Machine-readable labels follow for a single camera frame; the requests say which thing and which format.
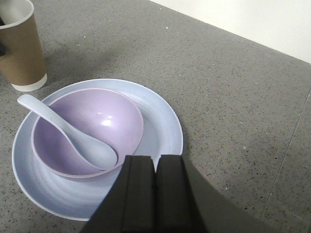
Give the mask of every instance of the countertop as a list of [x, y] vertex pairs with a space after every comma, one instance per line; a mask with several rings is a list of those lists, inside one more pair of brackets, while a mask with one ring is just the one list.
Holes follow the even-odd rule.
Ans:
[[[282, 232], [311, 219], [311, 66], [147, 0], [33, 0], [47, 64], [43, 99], [79, 81], [114, 78], [162, 96], [185, 151], [227, 200]], [[0, 74], [0, 232], [75, 233], [21, 191], [11, 165], [23, 93]]]

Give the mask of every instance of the bowl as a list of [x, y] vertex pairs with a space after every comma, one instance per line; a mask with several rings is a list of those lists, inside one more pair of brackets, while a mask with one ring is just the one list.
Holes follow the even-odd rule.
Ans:
[[34, 154], [49, 170], [62, 177], [101, 176], [122, 165], [125, 156], [134, 154], [142, 139], [142, 114], [131, 99], [119, 92], [80, 89], [62, 95], [49, 107], [77, 129], [107, 143], [118, 157], [114, 167], [99, 170], [81, 158], [52, 124], [38, 117], [31, 135]]

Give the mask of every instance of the light blue plate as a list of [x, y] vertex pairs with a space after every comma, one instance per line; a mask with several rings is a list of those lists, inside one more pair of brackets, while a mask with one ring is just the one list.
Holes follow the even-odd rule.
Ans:
[[[154, 91], [118, 79], [94, 79], [66, 86], [46, 97], [50, 104], [65, 93], [83, 88], [106, 88], [121, 92], [139, 107], [144, 134], [135, 155], [150, 155], [155, 167], [162, 154], [181, 155], [183, 134], [171, 106]], [[37, 115], [29, 113], [19, 127], [12, 149], [12, 165], [23, 192], [42, 209], [68, 219], [87, 221], [112, 187], [120, 167], [95, 180], [75, 182], [48, 171], [35, 158], [30, 135]]]

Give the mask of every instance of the ceramic spoon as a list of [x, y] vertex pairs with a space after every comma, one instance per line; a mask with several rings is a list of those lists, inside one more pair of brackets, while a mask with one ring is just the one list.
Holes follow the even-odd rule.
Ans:
[[17, 101], [55, 126], [76, 152], [92, 166], [107, 170], [117, 163], [116, 152], [109, 145], [73, 127], [37, 98], [23, 95]]

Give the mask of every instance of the brown paper cup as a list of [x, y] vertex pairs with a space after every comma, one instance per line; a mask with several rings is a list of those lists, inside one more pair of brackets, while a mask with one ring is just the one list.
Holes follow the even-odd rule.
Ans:
[[0, 71], [16, 90], [39, 89], [47, 74], [33, 4], [29, 0], [0, 0], [0, 17], [5, 24], [0, 26], [0, 46], [5, 48]]

